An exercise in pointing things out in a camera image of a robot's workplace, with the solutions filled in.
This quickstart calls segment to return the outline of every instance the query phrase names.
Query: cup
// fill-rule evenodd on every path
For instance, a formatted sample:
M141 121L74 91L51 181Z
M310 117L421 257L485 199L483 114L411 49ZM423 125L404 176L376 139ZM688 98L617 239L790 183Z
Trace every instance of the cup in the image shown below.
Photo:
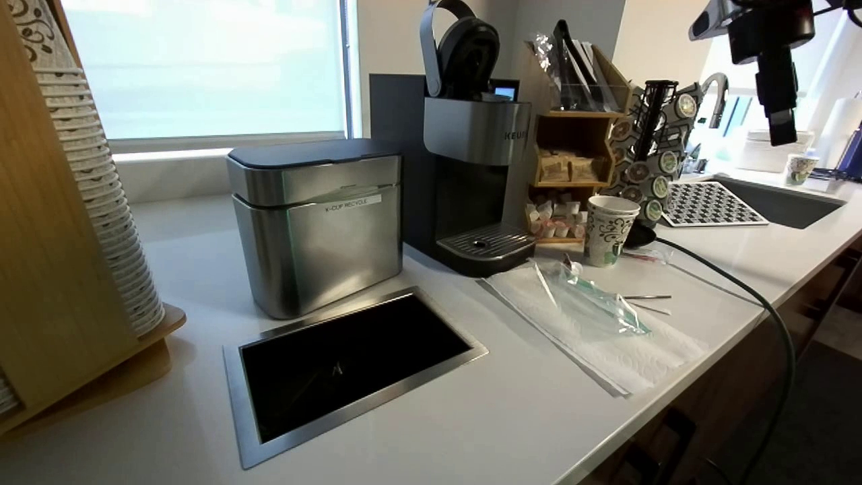
M613 266L617 263L630 224L636 222L642 204L596 193L587 207L587 235L584 235L584 263L587 266Z
M785 164L785 185L804 185L817 168L811 153L790 153Z

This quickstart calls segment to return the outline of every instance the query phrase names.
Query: drain rack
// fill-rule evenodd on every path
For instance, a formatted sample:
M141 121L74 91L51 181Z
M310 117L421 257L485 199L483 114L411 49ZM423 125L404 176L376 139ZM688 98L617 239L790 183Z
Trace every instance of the drain rack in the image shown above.
M716 181L677 181L665 204L669 226L768 226L751 204Z

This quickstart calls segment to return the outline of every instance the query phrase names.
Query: white countertop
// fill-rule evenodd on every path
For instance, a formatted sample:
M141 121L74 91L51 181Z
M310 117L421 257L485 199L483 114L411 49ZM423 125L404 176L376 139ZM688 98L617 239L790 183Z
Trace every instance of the white countertop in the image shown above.
M859 235L862 188L843 185L838 196L848 199L846 207L807 231L755 226L661 235L782 301ZM576 482L763 317L758 304L737 296L742 290L661 246L648 250L671 263L622 259L613 269L587 269L610 290L675 293L661 301L671 309L662 321L704 350L652 387L614 398L473 277L407 250L404 275L376 290L417 282L489 354L242 472L221 348L252 341L279 324L252 301L230 196L141 204L136 222L163 298L188 316L168 339L174 368L155 386L0 443L4 485Z

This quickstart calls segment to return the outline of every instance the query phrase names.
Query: sink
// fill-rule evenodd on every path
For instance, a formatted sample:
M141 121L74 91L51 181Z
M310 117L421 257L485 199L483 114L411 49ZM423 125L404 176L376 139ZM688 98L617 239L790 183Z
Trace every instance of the sink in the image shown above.
M750 183L727 176L715 176L715 181L751 204L768 222L794 230L807 230L843 204L843 199Z
M240 463L252 468L485 356L417 290L223 348Z

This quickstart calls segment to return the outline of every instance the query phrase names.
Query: coffee maker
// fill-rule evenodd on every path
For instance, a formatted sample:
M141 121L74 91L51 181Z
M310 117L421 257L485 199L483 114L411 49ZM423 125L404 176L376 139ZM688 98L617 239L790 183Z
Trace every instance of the coffee maker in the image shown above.
M433 7L459 15L440 46ZM530 108L517 103L517 80L491 79L497 30L464 3L428 6L421 42L427 75L370 75L372 139L402 156L404 243L460 275L517 266L534 253L534 238L501 219Z

